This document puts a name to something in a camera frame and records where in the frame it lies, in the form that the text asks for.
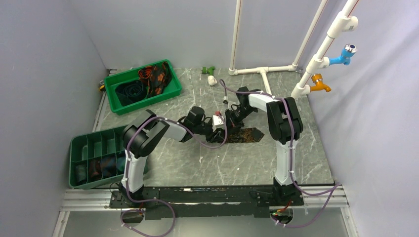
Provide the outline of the brown patterned necktie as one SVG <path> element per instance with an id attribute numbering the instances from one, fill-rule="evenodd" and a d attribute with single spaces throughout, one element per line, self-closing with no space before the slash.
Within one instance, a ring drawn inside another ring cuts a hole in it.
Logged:
<path id="1" fill-rule="evenodd" d="M 258 143 L 264 135 L 262 131 L 255 127 L 241 128 L 237 132 L 228 135 L 226 143 Z"/>

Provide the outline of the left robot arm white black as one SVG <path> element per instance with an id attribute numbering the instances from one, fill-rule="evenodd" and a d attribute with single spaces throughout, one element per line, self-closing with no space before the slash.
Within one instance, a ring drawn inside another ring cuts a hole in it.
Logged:
<path id="1" fill-rule="evenodd" d="M 147 157 L 163 138 L 184 143 L 197 135 L 205 136 L 208 143 L 222 146 L 228 137 L 223 116 L 217 113 L 206 117 L 203 108 L 193 106 L 186 116 L 174 121 L 146 110 L 127 125 L 122 133 L 126 161 L 119 188 L 123 202 L 129 207 L 141 203 Z"/>

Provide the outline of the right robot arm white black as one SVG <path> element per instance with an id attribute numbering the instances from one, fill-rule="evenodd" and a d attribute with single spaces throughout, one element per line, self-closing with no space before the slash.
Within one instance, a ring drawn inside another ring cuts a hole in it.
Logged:
<path id="1" fill-rule="evenodd" d="M 280 98 L 261 90 L 249 91 L 241 87 L 234 92 L 239 101 L 239 118 L 244 119 L 250 111 L 262 110 L 267 114 L 269 133 L 276 144 L 277 167 L 273 182 L 272 198 L 278 205 L 284 205 L 292 196 L 299 196 L 295 183 L 295 149 L 303 131 L 303 124 L 295 100 Z"/>

